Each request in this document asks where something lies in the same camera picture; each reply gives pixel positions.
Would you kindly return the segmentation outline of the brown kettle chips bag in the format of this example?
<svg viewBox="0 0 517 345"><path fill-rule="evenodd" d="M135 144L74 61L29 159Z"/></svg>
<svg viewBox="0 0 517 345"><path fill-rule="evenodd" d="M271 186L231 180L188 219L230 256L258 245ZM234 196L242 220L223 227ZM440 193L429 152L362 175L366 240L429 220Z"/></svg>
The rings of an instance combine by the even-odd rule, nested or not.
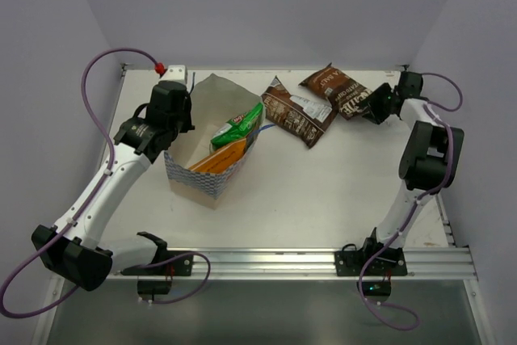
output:
<svg viewBox="0 0 517 345"><path fill-rule="evenodd" d="M329 63L299 83L317 97L326 99L345 120L364 113L361 103L372 91Z"/></svg>
<svg viewBox="0 0 517 345"><path fill-rule="evenodd" d="M292 95L278 77L272 79L262 100L266 118L300 138L309 149L318 143L338 114L330 105Z"/></svg>

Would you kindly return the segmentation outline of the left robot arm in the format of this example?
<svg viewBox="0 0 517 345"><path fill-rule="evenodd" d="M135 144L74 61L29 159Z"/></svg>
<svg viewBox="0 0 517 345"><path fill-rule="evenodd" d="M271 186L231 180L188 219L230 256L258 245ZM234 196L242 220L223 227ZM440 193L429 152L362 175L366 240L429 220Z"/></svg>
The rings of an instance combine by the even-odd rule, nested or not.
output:
<svg viewBox="0 0 517 345"><path fill-rule="evenodd" d="M132 185L169 149L180 133L191 131L191 97L180 82L160 81L150 101L120 126L107 165L98 171L101 185L90 183L80 198L53 226L39 225L32 243L44 266L78 287L93 291L108 275L130 267L149 274L166 269L166 242L140 232L135 237L103 243L101 237Z"/></svg>

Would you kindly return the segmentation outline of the green chips bag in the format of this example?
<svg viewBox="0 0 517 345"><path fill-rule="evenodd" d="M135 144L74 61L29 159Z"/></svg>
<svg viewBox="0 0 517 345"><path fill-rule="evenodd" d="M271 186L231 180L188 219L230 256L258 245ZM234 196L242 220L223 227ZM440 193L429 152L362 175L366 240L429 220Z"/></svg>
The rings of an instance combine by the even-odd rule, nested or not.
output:
<svg viewBox="0 0 517 345"><path fill-rule="evenodd" d="M263 116L263 104L257 103L249 111L239 114L227 120L217 131L214 132L210 140L212 150L217 150L229 143L247 137Z"/></svg>

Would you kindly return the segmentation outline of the blue checkered paper bag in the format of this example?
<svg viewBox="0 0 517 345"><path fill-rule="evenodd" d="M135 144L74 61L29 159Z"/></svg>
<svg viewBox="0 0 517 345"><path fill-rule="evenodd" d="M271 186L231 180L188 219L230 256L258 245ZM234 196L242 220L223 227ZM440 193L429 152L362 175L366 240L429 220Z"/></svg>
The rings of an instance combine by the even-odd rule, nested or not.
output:
<svg viewBox="0 0 517 345"><path fill-rule="evenodd" d="M215 209L246 164L265 120L263 101L227 78L211 74L191 94L195 130L164 153L171 191Z"/></svg>

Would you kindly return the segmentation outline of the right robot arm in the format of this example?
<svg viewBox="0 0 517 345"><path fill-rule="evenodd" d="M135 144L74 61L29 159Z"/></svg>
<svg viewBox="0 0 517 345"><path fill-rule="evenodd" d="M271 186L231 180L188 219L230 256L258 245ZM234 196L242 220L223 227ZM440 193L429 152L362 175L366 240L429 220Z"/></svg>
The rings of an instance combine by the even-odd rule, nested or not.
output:
<svg viewBox="0 0 517 345"><path fill-rule="evenodd" d="M425 76L403 71L396 86L385 83L360 103L368 121L382 124L396 116L410 130L398 167L401 186L359 256L361 267L369 274L385 269L388 255L397 258L419 213L455 178L464 131L443 122L433 110L443 106L422 96Z"/></svg>

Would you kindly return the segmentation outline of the orange snack bag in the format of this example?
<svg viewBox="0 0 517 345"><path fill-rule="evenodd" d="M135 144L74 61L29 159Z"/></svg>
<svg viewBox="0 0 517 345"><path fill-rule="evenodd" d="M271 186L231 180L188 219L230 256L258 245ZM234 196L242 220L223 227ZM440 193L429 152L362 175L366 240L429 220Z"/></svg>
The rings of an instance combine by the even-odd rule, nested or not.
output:
<svg viewBox="0 0 517 345"><path fill-rule="evenodd" d="M199 173L222 174L244 156L245 150L246 139L242 138L219 148L206 158L190 166L188 170Z"/></svg>

